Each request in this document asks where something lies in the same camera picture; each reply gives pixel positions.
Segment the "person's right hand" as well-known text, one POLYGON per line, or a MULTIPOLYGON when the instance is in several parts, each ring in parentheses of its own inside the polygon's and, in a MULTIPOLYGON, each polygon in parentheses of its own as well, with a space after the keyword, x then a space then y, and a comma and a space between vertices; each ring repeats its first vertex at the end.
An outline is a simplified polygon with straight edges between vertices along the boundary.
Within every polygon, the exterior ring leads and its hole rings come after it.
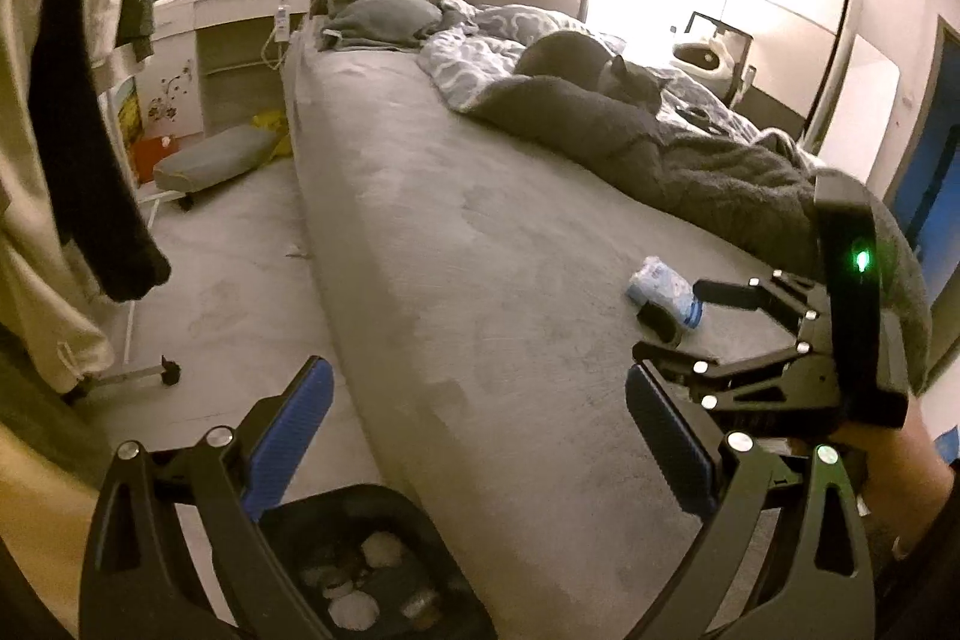
POLYGON ((900 429, 844 422, 832 440, 866 455, 866 507, 909 554, 934 526, 955 482, 955 471, 935 450, 918 399, 908 398, 900 429))

